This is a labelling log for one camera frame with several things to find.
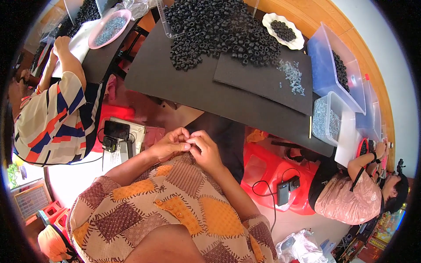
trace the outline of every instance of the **green plant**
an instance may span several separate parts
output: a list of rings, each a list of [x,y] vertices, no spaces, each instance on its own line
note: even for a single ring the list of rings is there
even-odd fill
[[[18,171],[19,171],[19,168],[16,165],[16,163],[12,163],[11,165],[9,165],[9,168],[7,168],[7,174],[9,176],[9,182],[10,182],[10,189],[13,189],[19,186],[18,183],[16,182],[16,179],[18,178],[18,176],[16,175],[16,172]]]

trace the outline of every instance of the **plastic bag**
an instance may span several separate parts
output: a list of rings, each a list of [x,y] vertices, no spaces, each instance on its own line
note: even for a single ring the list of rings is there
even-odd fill
[[[146,15],[149,9],[155,7],[156,0],[123,0],[120,4],[116,4],[115,6],[117,10],[130,10],[130,12],[132,12],[131,20],[135,21]]]
[[[289,263],[294,259],[298,259],[300,263],[328,263],[313,234],[306,229],[286,237],[276,245],[276,251],[279,262],[282,263]]]

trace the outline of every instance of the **woman's arm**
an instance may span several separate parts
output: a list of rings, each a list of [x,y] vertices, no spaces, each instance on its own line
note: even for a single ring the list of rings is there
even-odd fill
[[[53,75],[54,69],[56,68],[57,61],[59,58],[54,54],[54,48],[50,52],[50,57],[48,58],[47,65],[41,76],[40,83],[38,84],[38,89],[40,93],[47,90],[50,87],[51,76]]]
[[[190,150],[190,144],[185,142],[189,137],[185,128],[168,132],[154,146],[112,168],[105,176],[121,186],[128,186],[154,164],[165,162],[180,151]]]
[[[377,158],[380,158],[383,156],[386,150],[386,143],[385,142],[379,142],[376,145],[376,156]],[[374,154],[367,153],[365,155],[361,155],[352,161],[348,163],[348,173],[351,177],[352,181],[355,181],[355,179],[358,176],[358,173],[360,172],[361,168],[363,168],[365,165],[367,165],[369,162],[372,162],[374,160]]]
[[[70,52],[70,37],[58,37],[54,42],[54,53],[58,56],[62,72],[73,72],[82,84],[83,92],[86,89],[85,73],[82,69],[80,61]]]
[[[150,154],[150,151],[146,150],[112,168],[105,176],[121,186],[128,186],[157,162],[158,160]]]
[[[192,133],[187,142],[200,148],[199,150],[195,146],[192,147],[190,149],[191,154],[204,171],[209,173],[222,188],[225,197],[237,212],[241,221],[248,219],[251,215],[260,214],[253,200],[222,164],[218,146],[204,130]]]
[[[370,164],[367,166],[367,168],[365,169],[365,171],[368,173],[368,175],[370,175],[370,176],[374,176],[374,175],[373,175],[373,173],[374,173],[374,170],[375,170],[376,168],[378,168],[378,163],[373,162],[373,163],[370,163]]]

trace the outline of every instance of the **blue container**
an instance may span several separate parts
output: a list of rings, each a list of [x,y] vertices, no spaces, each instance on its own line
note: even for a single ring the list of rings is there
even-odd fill
[[[313,91],[321,97],[333,91],[354,112],[365,115],[365,97],[358,62],[341,39],[325,24],[319,27],[307,43],[312,59]],[[341,57],[348,75],[348,93],[338,81],[332,50]]]
[[[381,113],[377,94],[370,81],[363,83],[365,94],[365,116],[361,113],[355,114],[355,127],[364,138],[373,141],[381,141]]]

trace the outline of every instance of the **pink plate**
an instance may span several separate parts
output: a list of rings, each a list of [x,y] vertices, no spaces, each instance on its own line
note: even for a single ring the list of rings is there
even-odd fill
[[[126,24],[123,26],[123,28],[115,35],[113,36],[110,40],[108,40],[107,42],[105,42],[104,44],[100,45],[100,46],[96,46],[95,44],[95,39],[102,33],[102,29],[104,27],[104,25],[107,23],[108,20],[113,19],[115,17],[124,17],[126,19]],[[127,24],[129,23],[131,19],[131,12],[127,9],[122,9],[119,11],[116,11],[112,14],[109,14],[107,17],[105,17],[104,19],[102,19],[101,22],[99,22],[98,25],[96,25],[96,27],[92,30],[91,34],[89,35],[89,39],[88,39],[88,46],[90,49],[98,49],[98,48],[102,48],[105,45],[108,45],[109,43],[113,42],[117,37],[119,37],[121,35],[121,33],[123,33],[124,29],[126,28]]]

